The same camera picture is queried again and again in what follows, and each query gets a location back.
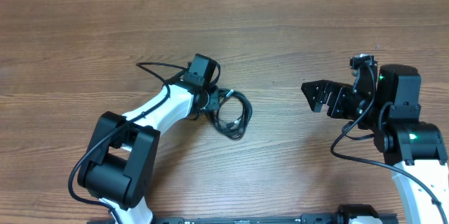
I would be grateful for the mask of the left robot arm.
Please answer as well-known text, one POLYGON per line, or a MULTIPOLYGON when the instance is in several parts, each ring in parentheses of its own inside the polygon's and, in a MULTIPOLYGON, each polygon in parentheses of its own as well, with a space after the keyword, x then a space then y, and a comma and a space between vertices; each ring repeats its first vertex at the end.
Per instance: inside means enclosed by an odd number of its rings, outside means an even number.
POLYGON ((139 108, 98 119, 86 153, 69 175, 73 199, 103 206, 110 223, 153 223, 145 195, 152 179, 160 137, 195 112, 218 107, 215 90, 220 64, 197 53, 139 108))

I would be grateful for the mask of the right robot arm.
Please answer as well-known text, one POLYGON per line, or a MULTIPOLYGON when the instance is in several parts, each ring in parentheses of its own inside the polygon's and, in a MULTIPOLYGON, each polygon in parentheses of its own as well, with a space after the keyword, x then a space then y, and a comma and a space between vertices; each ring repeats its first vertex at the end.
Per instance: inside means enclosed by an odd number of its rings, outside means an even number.
POLYGON ((370 62, 356 62, 351 68, 356 72, 353 84, 318 80, 301 85, 313 112, 327 105, 329 117, 348 121, 331 154, 390 170, 408 223, 447 223, 448 153, 439 128, 420 121, 418 70, 370 62), (354 127, 370 131, 383 162, 336 152, 354 127))

